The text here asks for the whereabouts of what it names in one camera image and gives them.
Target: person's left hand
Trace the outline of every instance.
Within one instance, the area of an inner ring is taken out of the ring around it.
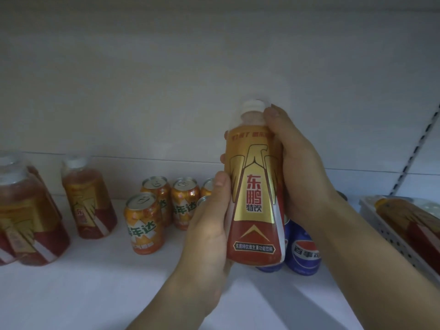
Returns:
[[[173,276],[191,290],[208,315],[219,303],[232,261],[226,259],[224,215],[231,199],[231,180],[217,172],[212,195],[195,211]]]

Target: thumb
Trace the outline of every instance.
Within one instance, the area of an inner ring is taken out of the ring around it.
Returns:
[[[272,104],[264,110],[263,116],[271,131],[280,139],[288,152],[309,144],[287,113],[280,107]]]
[[[214,178],[214,189],[206,200],[200,223],[212,223],[223,231],[224,215],[231,199],[231,179],[224,171],[219,171]]]

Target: blue soda can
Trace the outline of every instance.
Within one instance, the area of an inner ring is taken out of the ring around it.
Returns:
[[[300,275],[314,275],[321,265],[321,254],[304,228],[293,221],[292,224],[285,263]]]
[[[287,244],[289,243],[289,236],[290,236],[290,231],[291,231],[291,227],[293,224],[293,221],[289,220],[286,216],[284,217],[285,219],[285,223],[284,223],[284,245],[287,248]],[[272,273],[272,272],[277,272],[279,270],[281,270],[281,268],[283,267],[284,262],[281,262],[277,265],[271,265],[271,266],[256,266],[256,268],[262,272],[266,272],[266,273]]]

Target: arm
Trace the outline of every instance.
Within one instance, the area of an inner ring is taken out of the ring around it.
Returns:
[[[313,145],[282,109],[264,115],[285,148],[289,217],[311,235],[362,326],[440,329],[437,287],[336,193]]]
[[[127,330],[195,330],[217,306],[232,266],[223,227],[230,198],[229,177],[218,172],[212,195],[191,219],[176,269]]]

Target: basket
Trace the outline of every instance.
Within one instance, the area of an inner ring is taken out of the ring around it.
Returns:
[[[359,201],[360,215],[388,241],[397,251],[399,251],[405,259],[412,264],[419,272],[433,283],[440,285],[440,275],[429,266],[403,238],[401,238],[388,224],[376,213],[374,204],[384,198],[381,195],[361,197]],[[440,205],[429,200],[421,198],[404,198],[421,209],[440,218]]]

